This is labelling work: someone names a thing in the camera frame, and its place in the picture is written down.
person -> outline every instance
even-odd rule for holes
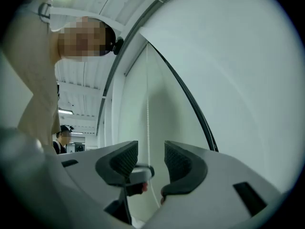
[[[53,141],[53,147],[57,154],[66,154],[65,146],[71,141],[71,130],[65,125],[61,125],[61,131],[56,133],[56,140]]]
[[[115,33],[97,19],[82,17],[62,29],[50,29],[51,0],[25,0],[4,33],[1,49],[33,93],[18,129],[54,152],[52,134],[61,132],[55,64],[61,59],[86,60],[113,50]]]

ceiling beam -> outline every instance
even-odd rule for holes
[[[62,113],[59,113],[59,116],[63,116],[65,119],[76,119],[76,120],[96,121],[96,119],[97,119],[97,117],[77,115],[77,114],[62,114]]]
[[[90,88],[86,86],[79,86],[76,84],[66,83],[66,82],[57,82],[59,84],[59,90],[69,93],[77,93],[77,94],[84,94],[84,95],[91,95],[93,97],[98,97],[100,93],[99,89]]]
[[[91,18],[101,20],[101,21],[105,22],[106,24],[108,24],[110,27],[112,27],[112,28],[114,28],[118,31],[123,31],[124,27],[125,27],[124,25],[118,23],[117,21],[109,19],[105,16],[101,16],[97,13],[92,13],[92,12],[83,11],[83,10],[51,7],[50,13],[51,14],[59,14],[59,15],[68,15],[68,16],[74,16],[74,17],[88,16],[88,17],[91,17]]]

ceiling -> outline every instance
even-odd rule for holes
[[[117,36],[130,30],[132,15],[145,0],[53,0],[51,28],[59,29],[77,17],[99,18],[110,25]],[[55,66],[60,85],[59,108],[73,115],[60,114],[61,125],[72,125],[75,132],[96,135],[98,115],[105,84],[115,59],[111,52],[92,62],[61,60]]]

